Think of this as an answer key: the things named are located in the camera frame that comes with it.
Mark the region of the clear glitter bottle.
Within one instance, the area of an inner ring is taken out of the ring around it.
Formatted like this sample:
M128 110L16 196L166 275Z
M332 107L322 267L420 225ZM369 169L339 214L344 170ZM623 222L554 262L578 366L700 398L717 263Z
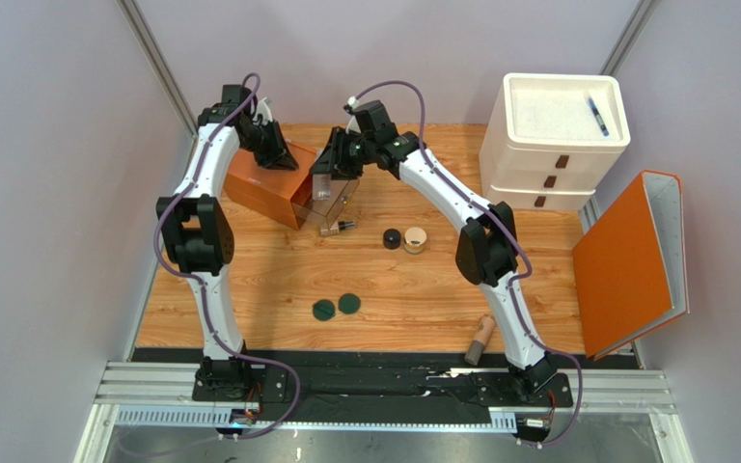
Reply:
M332 176L327 173L312 174L312 187L314 201L328 201L332 197Z

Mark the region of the clear top drawer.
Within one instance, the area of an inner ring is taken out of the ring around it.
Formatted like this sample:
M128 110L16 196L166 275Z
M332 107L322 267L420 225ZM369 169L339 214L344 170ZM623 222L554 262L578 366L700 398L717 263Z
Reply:
M332 197L328 201L317 202L312 198L312 176L309 176L291 199L297 219L303 224L315 225L318 231L336 221L345 221L340 216L353 198L359 183L359 179L332 179Z

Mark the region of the orange drawer box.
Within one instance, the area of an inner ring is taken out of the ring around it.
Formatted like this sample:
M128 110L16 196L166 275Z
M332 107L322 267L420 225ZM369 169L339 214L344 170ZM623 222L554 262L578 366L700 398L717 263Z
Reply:
M224 191L234 203L298 231L305 218L297 210L312 197L310 169L318 150L296 141L287 144L299 165L297 170L264 169L250 151L238 150L227 171Z

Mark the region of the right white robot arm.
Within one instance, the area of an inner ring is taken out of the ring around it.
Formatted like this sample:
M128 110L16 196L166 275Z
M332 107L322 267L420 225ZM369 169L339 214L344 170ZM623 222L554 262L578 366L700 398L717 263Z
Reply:
M357 179L368 165L425 196L458 232L456 267L488 302L513 369L512 388L520 395L538 395L556 369L539 344L521 293L521 254L510 206L489 203L446 169L417 134L399 132L381 101L351 98L344 110L348 125L332 128L310 170L314 199L331 198L332 181Z

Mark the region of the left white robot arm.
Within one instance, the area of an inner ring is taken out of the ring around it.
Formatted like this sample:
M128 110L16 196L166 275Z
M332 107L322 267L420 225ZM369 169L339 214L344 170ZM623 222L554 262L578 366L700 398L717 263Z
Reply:
M154 241L164 245L160 264L185 279L195 296L204 334L199 389L239 398L254 387L255 360L245 353L233 315L228 277L233 231L218 196L240 149L251 152L263 169L295 171L298 163L268 103L246 83L224 86L220 101L200 114L198 128L184 180L156 203Z

